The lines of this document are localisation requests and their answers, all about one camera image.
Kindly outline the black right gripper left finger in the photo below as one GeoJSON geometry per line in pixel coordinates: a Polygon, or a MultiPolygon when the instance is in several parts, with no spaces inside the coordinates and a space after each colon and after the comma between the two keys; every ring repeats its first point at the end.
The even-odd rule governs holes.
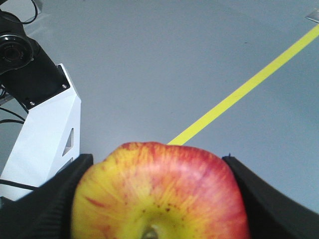
{"type": "Polygon", "coordinates": [[[81,154],[38,189],[0,210],[2,239],[69,239],[71,208],[77,184],[93,165],[81,154]]]}

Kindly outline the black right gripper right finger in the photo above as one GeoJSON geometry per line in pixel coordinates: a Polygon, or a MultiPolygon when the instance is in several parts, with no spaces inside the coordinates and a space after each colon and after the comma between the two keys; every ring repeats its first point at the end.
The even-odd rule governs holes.
{"type": "Polygon", "coordinates": [[[317,239],[319,215],[269,185],[233,156],[222,159],[240,188],[253,239],[317,239]]]}

